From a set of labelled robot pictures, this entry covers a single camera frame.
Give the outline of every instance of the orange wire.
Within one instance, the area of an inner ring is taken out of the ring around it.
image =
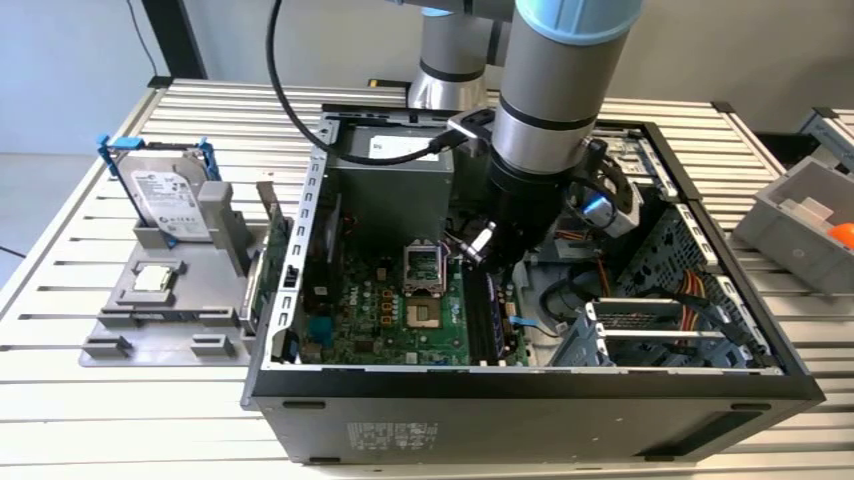
[[[601,283],[601,292],[606,297],[611,296],[611,286],[608,285],[608,277],[604,274],[604,266],[601,265],[601,257],[596,258],[596,267],[599,268],[599,283]]]
[[[679,287],[679,293],[690,293],[691,291],[691,277],[688,276],[687,269],[682,274],[682,287]],[[679,322],[679,330],[684,331],[688,324],[688,307],[682,305],[682,321]]]
[[[694,272],[691,272],[691,276],[694,277],[694,280],[696,281],[696,286],[699,289],[699,292],[696,292],[699,294],[699,296],[702,298],[706,298],[706,285],[703,285],[703,281],[699,278],[699,275],[696,275]],[[688,327],[688,330],[694,330],[694,327],[696,325],[696,319],[699,317],[699,314],[696,312],[694,312],[694,318],[691,319],[691,324]]]

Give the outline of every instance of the sticker label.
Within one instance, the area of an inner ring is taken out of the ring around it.
[[[427,148],[429,138],[421,137],[393,137],[391,135],[376,135],[371,138],[371,149],[368,151],[369,158],[391,158],[417,150]],[[437,162],[439,157],[435,153],[423,156],[416,161]]]
[[[172,172],[146,170],[134,171],[132,178],[157,228],[179,240],[209,240],[187,179]]]
[[[165,320],[161,313],[134,313],[132,317],[136,320]]]
[[[348,423],[353,450],[432,450],[437,423]]]

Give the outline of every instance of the power cable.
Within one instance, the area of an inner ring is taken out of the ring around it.
[[[279,71],[276,69],[276,57],[275,57],[275,37],[276,37],[276,23],[279,19],[279,11],[281,9],[281,0],[273,0],[272,9],[269,10],[269,22],[267,23],[267,39],[265,39],[265,53],[267,53],[267,73],[269,74],[269,83],[272,84],[272,89],[276,93],[276,98],[279,99],[279,103],[281,104],[281,108],[284,109],[284,113],[291,119],[291,123],[299,130],[299,133],[303,134],[305,139],[323,150],[327,155],[332,155],[347,162],[356,163],[359,165],[399,165],[405,162],[411,162],[412,160],[417,160],[419,158],[439,153],[441,150],[449,147],[455,147],[465,141],[465,136],[461,132],[456,130],[448,130],[441,133],[437,137],[429,140],[425,148],[408,153],[405,155],[400,155],[397,157],[391,158],[371,158],[363,157],[360,155],[351,155],[348,153],[337,151],[331,145],[328,145],[313,132],[308,129],[303,121],[296,116],[296,112],[291,107],[291,102],[284,94],[284,90],[281,89],[281,80],[279,79]]]
[[[148,57],[148,63],[150,63],[150,70],[154,72],[154,77],[157,74],[157,66],[154,65],[154,59],[150,57],[150,52],[148,51],[148,45],[145,45],[145,40],[142,40],[142,34],[138,31],[138,23],[136,23],[136,12],[133,12],[133,4],[130,0],[124,0],[128,4],[128,10],[130,10],[130,20],[133,20],[133,30],[136,30],[136,38],[138,38],[138,44],[142,46],[142,51],[145,52],[145,56]]]

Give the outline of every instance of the gray plastic bin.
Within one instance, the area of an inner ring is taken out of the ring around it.
[[[854,293],[854,252],[827,234],[854,222],[854,179],[807,158],[755,198],[735,236],[819,292]]]

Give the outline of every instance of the slotted table surface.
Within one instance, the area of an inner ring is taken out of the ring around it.
[[[309,125],[321,103],[404,105],[400,89],[287,93]],[[782,172],[738,116],[708,103],[608,99],[600,117],[659,125],[730,231],[752,193]],[[207,136],[223,178],[233,182],[235,209],[249,218],[263,215],[252,183],[272,180],[285,214],[293,213],[309,144],[269,87],[174,81],[148,90],[116,133],[164,142]],[[812,293],[738,243],[742,264],[827,395],[811,411],[699,464],[654,471],[571,464],[307,468],[287,461],[260,415],[240,409],[244,368],[77,365],[133,247],[132,225],[129,201],[94,161],[0,293],[0,478],[854,478],[854,297]]]

